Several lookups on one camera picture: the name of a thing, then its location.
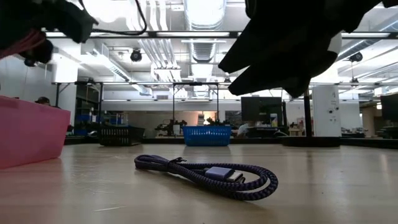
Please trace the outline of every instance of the blue plastic basket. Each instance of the blue plastic basket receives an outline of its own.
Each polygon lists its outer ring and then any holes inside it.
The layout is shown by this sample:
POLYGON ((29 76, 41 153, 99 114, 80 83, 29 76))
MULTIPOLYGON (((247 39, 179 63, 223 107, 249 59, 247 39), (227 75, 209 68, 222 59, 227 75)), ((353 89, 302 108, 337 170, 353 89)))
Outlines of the blue plastic basket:
POLYGON ((184 126, 187 146, 227 146, 231 138, 230 126, 184 126))

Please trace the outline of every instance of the black basket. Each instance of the black basket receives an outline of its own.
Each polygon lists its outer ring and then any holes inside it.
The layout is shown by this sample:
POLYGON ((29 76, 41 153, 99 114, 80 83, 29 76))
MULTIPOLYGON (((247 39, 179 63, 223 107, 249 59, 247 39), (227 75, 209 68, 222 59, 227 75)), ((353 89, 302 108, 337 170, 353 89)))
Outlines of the black basket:
POLYGON ((144 128, 102 126, 98 139, 102 146, 132 146, 141 142, 144 128))

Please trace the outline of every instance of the computer screen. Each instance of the computer screen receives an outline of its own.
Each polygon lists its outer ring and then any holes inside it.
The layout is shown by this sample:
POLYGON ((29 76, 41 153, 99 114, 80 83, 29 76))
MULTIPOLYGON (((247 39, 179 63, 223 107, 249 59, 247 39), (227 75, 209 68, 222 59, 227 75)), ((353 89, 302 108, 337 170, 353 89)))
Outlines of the computer screen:
POLYGON ((243 121, 270 122, 271 115, 277 116, 278 126, 282 126, 282 98, 250 96, 241 98, 243 121))
POLYGON ((390 121, 398 121, 398 94, 380 96, 382 117, 390 121))

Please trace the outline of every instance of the braided cable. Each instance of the braided cable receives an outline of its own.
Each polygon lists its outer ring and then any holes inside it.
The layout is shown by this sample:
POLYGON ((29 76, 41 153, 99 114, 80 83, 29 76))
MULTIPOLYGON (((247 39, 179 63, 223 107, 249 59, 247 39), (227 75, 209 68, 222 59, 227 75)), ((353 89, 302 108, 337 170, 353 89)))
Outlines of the braided cable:
POLYGON ((273 194, 278 187, 278 178, 276 175, 263 167, 246 164, 194 164, 185 163, 183 161, 184 160, 181 157, 169 161, 163 157, 155 155, 141 155, 137 156, 134 160, 137 169, 156 170, 161 172, 169 172, 171 174, 178 174, 196 184, 199 184, 205 189, 236 200, 264 199, 273 194), (205 177, 204 171, 205 168, 211 167, 224 167, 250 172, 252 174, 258 175, 259 178, 257 180, 243 184, 213 180, 211 178, 205 177), (270 181, 265 188, 258 190, 257 192, 245 192, 248 190, 259 189, 267 183, 268 179, 270 181))

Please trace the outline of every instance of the wooden table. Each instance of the wooden table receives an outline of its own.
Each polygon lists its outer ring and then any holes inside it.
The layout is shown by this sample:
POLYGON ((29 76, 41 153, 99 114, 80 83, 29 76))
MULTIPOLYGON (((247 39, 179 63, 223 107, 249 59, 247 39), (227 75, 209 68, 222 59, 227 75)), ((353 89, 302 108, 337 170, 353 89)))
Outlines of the wooden table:
POLYGON ((85 144, 65 146, 60 159, 0 171, 2 224, 379 224, 398 223, 397 209, 398 151, 385 149, 85 144), (235 201, 135 170, 140 154, 263 166, 279 188, 261 201, 235 201))

